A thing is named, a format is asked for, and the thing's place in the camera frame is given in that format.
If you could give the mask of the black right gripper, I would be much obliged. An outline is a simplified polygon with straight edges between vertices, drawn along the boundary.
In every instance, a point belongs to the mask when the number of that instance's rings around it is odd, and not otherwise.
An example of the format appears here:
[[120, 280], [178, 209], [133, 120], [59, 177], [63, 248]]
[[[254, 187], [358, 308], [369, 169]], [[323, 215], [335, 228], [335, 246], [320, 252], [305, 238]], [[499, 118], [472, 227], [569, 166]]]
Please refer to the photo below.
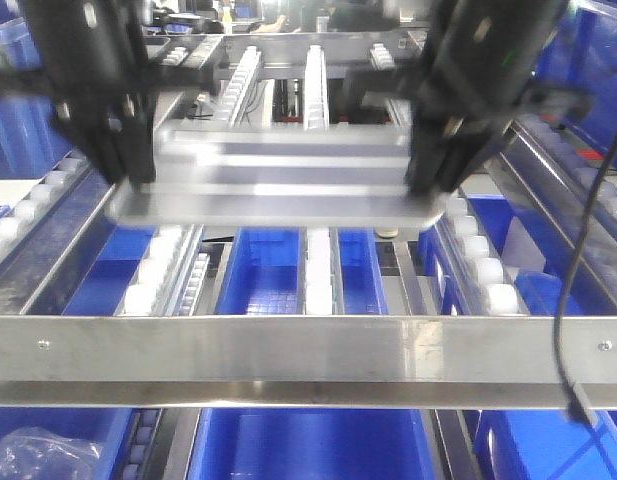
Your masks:
[[350, 107], [369, 93], [409, 102], [411, 195], [454, 192], [504, 149], [520, 115], [587, 114], [589, 94], [533, 75], [567, 9], [565, 1], [439, 1], [419, 55], [347, 74]]

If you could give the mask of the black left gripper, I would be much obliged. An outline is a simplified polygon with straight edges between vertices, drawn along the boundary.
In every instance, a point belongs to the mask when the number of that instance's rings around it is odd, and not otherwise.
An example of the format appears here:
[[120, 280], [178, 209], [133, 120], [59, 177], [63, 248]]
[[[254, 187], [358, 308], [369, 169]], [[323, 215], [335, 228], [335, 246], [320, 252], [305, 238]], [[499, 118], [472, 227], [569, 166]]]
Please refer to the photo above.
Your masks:
[[153, 128], [160, 93], [209, 87], [209, 67], [149, 58], [147, 1], [22, 1], [42, 62], [39, 85], [53, 127], [111, 184], [154, 182]]

